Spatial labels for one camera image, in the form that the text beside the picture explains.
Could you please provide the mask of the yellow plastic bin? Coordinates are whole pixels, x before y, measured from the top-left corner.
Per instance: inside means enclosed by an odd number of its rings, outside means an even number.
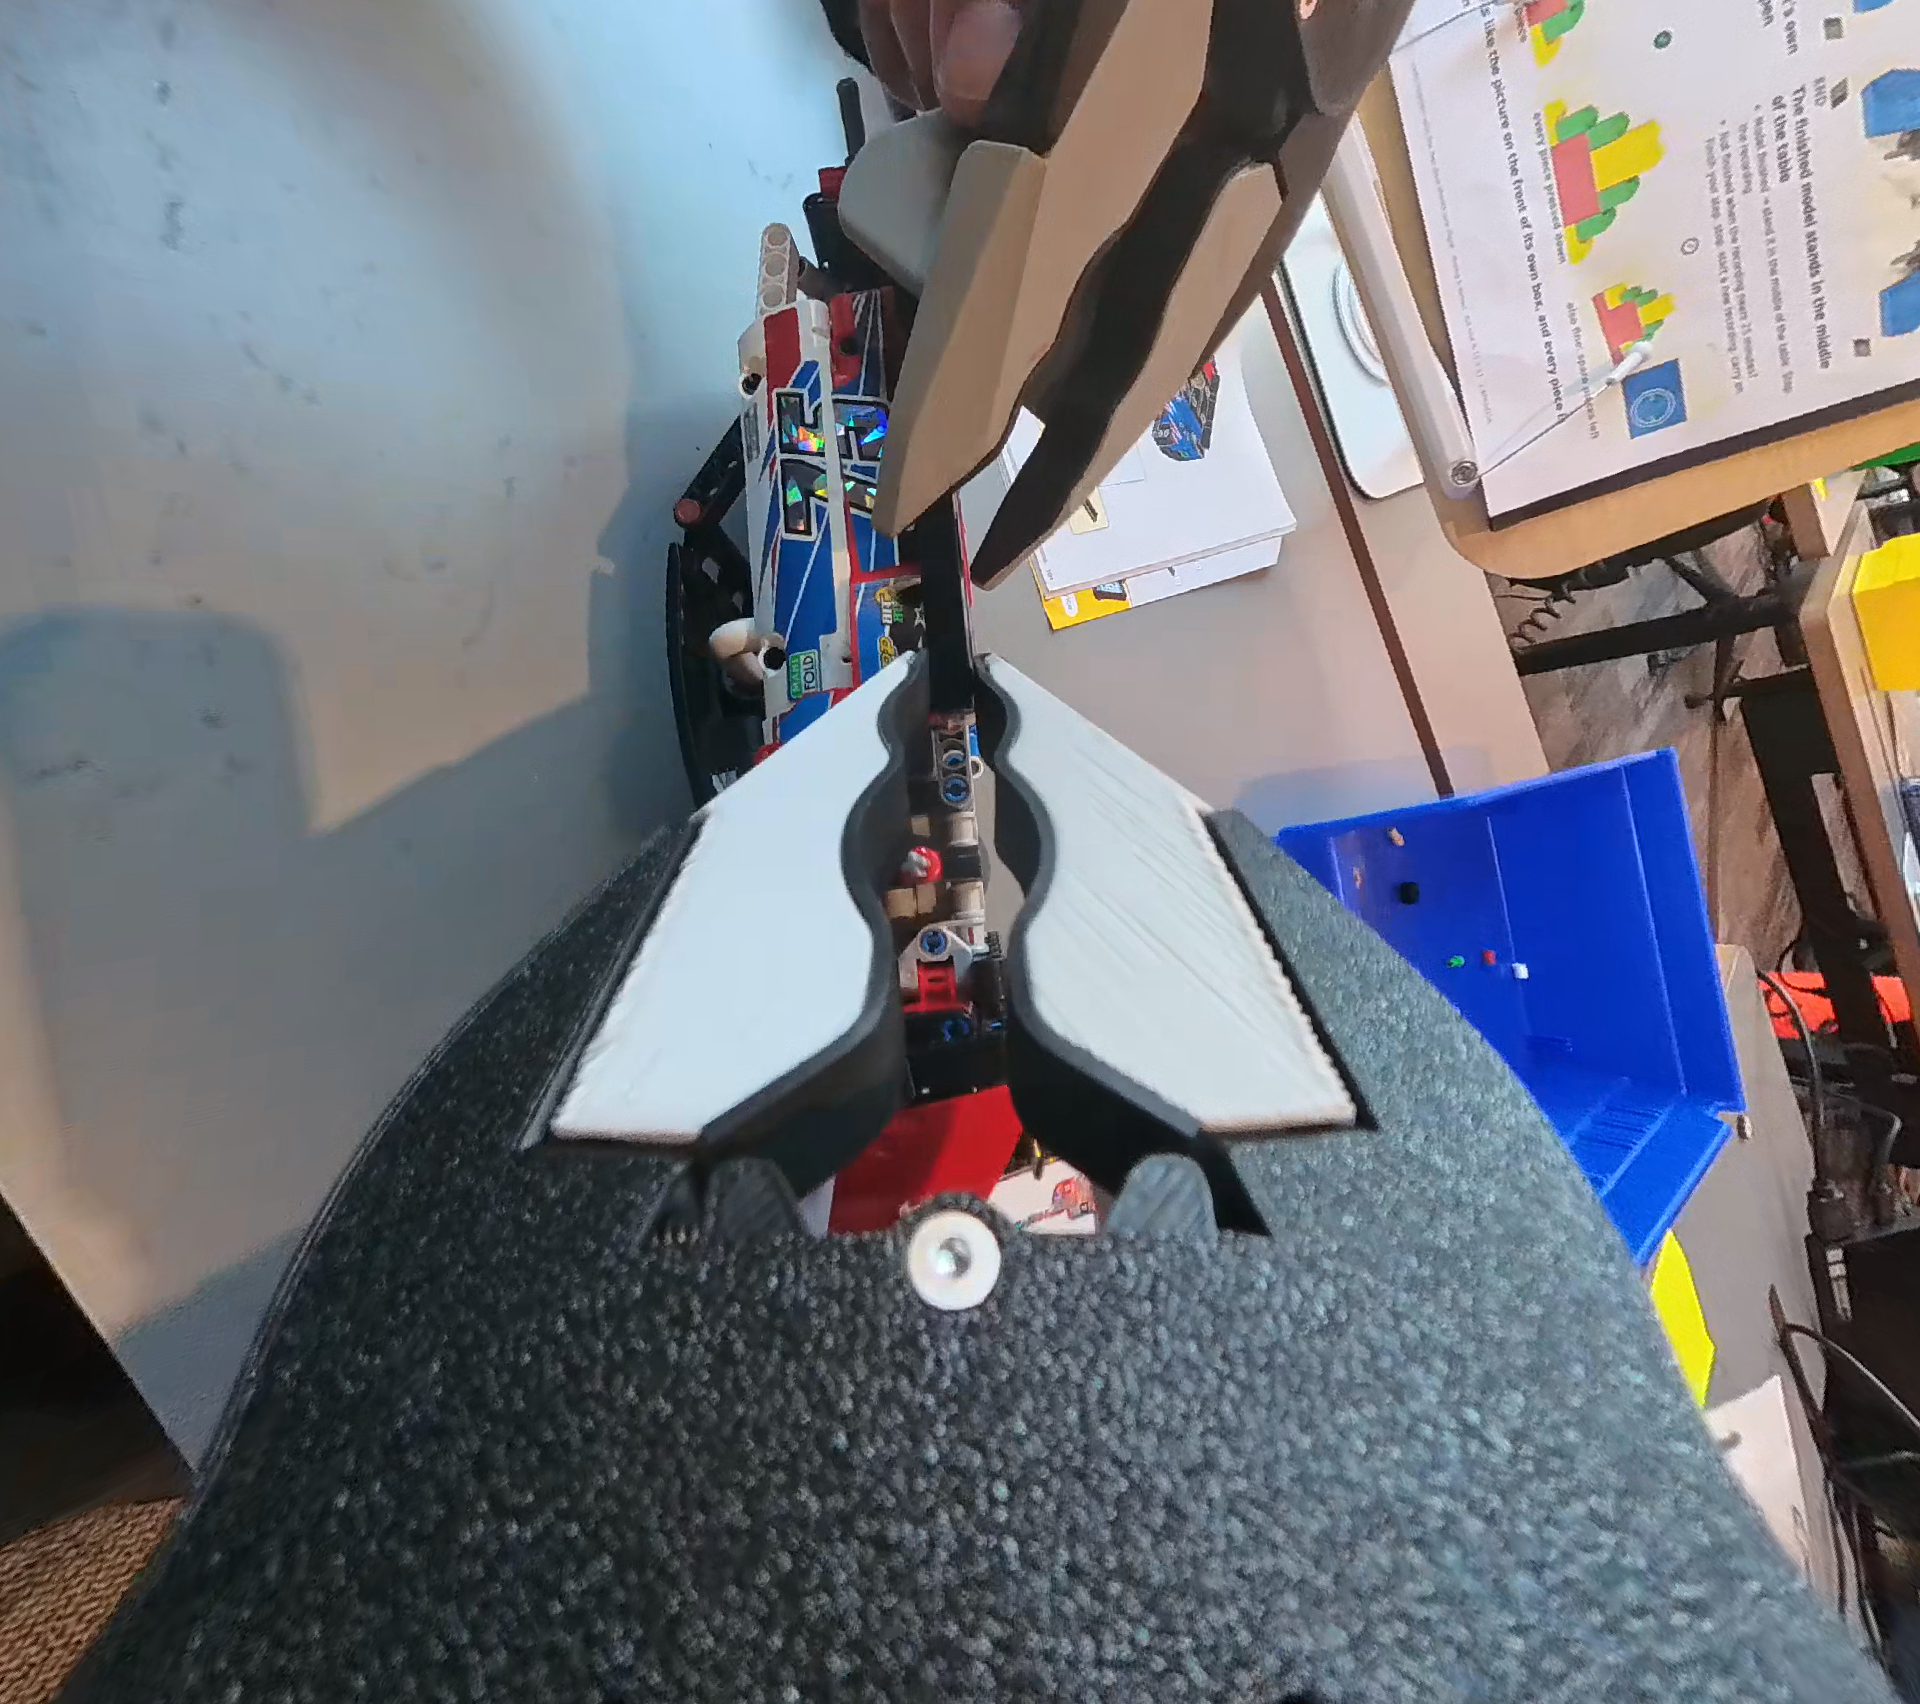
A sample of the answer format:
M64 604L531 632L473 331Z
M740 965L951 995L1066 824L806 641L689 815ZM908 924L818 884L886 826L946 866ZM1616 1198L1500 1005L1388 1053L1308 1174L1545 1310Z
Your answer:
M1849 584L1849 605L1871 683L1884 694L1918 692L1918 532L1866 549Z

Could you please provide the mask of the wooden book stand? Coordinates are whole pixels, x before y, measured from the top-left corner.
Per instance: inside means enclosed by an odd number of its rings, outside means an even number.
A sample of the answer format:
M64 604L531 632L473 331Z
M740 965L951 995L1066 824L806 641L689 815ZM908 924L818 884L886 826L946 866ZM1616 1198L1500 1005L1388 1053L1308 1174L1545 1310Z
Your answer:
M1360 306L1441 532L1461 557L1507 573L1564 568L1631 541L1677 534L1915 438L1913 400L1635 482L1548 515L1493 525L1478 494L1478 467L1390 80L1390 59L1415 5L1417 0L1356 108L1354 125L1325 174L1322 202L1354 272Z

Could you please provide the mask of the printed instruction sheet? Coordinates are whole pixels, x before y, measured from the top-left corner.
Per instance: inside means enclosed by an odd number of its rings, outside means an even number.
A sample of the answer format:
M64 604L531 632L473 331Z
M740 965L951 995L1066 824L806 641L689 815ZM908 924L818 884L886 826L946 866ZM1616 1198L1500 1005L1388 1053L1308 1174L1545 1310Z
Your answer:
M1498 529L1915 400L1918 0L1417 0L1390 59Z

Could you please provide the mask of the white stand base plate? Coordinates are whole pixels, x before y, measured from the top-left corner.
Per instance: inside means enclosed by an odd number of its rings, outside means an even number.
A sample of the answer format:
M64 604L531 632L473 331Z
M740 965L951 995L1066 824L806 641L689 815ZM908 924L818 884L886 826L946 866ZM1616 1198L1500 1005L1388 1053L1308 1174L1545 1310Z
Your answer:
M1317 410L1349 486L1368 501L1415 489L1423 480L1419 458L1323 204L1308 206L1279 277Z

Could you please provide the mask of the blue plastic bin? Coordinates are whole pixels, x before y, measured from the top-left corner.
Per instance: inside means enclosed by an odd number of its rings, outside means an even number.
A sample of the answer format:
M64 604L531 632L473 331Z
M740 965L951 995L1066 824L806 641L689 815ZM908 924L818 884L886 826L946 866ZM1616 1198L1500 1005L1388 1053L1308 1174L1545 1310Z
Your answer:
M1294 824L1273 844L1502 1055L1652 1265L1745 1112L1676 755ZM1413 905L1396 899L1408 878Z

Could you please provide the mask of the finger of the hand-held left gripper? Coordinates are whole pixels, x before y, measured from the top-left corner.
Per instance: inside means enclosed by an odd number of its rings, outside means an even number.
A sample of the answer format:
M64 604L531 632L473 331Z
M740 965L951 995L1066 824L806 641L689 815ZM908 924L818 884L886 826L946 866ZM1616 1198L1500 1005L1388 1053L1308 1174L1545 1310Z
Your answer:
M995 456L1091 259L1197 103L1214 0L1127 0L1048 152L977 135L951 171L887 412L876 523L914 523Z
M974 543L974 581L998 585L1105 482L1120 456L1214 352L1243 306L1242 284L1282 221L1273 165L1222 174L1187 193L1195 165L1173 165L1101 258L1084 337L1026 408L1039 435Z

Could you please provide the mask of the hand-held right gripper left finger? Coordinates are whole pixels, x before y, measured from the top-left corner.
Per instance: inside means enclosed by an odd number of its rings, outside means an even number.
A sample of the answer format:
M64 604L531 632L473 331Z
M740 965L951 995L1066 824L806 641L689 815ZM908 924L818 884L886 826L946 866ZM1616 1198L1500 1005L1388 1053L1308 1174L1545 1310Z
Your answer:
M884 1131L906 1091L884 899L921 735L908 653L697 811L551 1108L555 1143L762 1160L818 1188Z

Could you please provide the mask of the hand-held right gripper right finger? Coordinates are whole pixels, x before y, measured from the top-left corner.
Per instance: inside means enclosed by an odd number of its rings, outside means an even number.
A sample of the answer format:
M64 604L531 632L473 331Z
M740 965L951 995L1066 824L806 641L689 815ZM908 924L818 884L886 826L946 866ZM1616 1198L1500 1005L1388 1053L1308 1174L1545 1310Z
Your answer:
M1117 1195L1151 1161L1243 1195L1236 1149L1349 1131L1357 1096L1216 815L1001 657L975 665L1014 1105Z

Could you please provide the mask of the open instruction booklet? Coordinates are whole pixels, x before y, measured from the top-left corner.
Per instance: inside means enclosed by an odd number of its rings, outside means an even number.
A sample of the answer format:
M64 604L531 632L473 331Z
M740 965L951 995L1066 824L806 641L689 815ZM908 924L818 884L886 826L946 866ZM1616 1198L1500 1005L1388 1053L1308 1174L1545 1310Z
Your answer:
M1193 372L1030 569L1052 634L1260 576L1295 515L1234 345Z

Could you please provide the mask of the toy brick race car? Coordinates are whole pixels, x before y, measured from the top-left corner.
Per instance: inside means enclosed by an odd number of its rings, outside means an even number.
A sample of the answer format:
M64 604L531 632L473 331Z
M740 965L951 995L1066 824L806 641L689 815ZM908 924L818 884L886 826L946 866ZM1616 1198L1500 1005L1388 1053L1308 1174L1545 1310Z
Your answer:
M762 229L736 345L736 414L674 503L663 643L692 797L717 796L902 656L967 634L964 536L876 523L909 300L841 229L849 160L804 198L810 246ZM971 1192L1026 1235L1091 1235L1101 1192L1027 1131L1003 1084L1001 945L988 927L971 705L935 707L908 755L909 838L881 894L908 1091L823 1189L834 1234Z

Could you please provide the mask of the black table frame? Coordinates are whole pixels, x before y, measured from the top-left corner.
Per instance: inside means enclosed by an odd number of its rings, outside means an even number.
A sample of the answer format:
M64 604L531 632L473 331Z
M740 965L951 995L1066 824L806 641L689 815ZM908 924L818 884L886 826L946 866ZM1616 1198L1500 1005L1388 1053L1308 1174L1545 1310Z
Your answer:
M1776 500L1496 608L1555 769L1677 755L1716 940L1800 972L1842 1043L1915 1069L1915 879L1904 783L1915 697L1877 692L1844 624L1873 521L1847 495Z

